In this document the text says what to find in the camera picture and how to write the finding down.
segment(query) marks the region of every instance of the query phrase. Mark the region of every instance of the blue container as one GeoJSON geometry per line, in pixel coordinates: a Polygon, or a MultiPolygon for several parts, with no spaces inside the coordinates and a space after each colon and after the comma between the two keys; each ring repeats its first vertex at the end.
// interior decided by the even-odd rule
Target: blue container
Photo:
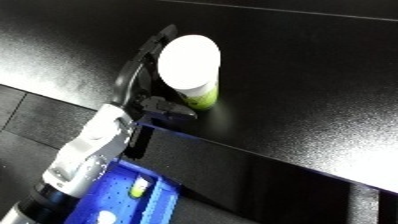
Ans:
{"type": "Polygon", "coordinates": [[[66,224],[93,224],[101,211],[112,212],[118,224],[166,224],[177,202],[180,185],[142,167],[120,161],[82,198],[66,224]],[[139,175],[147,175],[152,185],[142,197],[133,198],[129,191],[139,175]]]}

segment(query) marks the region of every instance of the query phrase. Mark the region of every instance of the yellow object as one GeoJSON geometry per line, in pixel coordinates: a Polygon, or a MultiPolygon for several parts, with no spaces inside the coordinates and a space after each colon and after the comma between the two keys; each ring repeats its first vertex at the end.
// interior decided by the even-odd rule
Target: yellow object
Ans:
{"type": "Polygon", "coordinates": [[[140,198],[144,195],[145,191],[150,187],[151,182],[144,178],[144,176],[138,176],[136,181],[134,182],[133,186],[130,188],[129,195],[133,198],[140,198]]]}
{"type": "Polygon", "coordinates": [[[207,110],[217,101],[218,85],[215,85],[211,91],[207,92],[203,96],[188,97],[184,94],[180,94],[180,96],[189,107],[196,110],[207,110]]]}

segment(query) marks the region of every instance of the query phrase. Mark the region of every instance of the white cup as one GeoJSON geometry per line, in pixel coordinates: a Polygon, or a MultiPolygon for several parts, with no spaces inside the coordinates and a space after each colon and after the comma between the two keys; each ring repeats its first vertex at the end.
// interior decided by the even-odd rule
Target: white cup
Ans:
{"type": "Polygon", "coordinates": [[[161,52],[158,70],[163,81],[193,109],[206,110],[218,97],[221,54],[207,37],[187,35],[169,43],[161,52]]]}

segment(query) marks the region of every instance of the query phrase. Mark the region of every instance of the black table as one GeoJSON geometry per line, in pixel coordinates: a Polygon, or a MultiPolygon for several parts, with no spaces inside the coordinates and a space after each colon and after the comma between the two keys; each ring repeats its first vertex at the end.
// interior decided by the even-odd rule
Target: black table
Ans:
{"type": "MultiPolygon", "coordinates": [[[[2,217],[95,111],[2,85],[0,105],[2,217]]],[[[130,162],[183,184],[171,223],[396,221],[385,192],[170,131],[155,130],[144,158],[130,162]]]]}
{"type": "Polygon", "coordinates": [[[181,35],[212,38],[222,52],[218,104],[177,131],[398,192],[393,18],[144,0],[3,1],[0,84],[98,109],[124,62],[170,23],[181,35]]]}

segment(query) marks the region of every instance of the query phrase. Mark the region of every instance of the cup lid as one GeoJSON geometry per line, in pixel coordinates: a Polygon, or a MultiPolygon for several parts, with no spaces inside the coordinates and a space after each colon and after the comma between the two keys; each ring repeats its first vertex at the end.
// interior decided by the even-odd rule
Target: cup lid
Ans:
{"type": "Polygon", "coordinates": [[[211,39],[187,35],[175,39],[163,49],[158,70],[167,85],[187,90],[214,80],[220,62],[220,50],[211,39]]]}

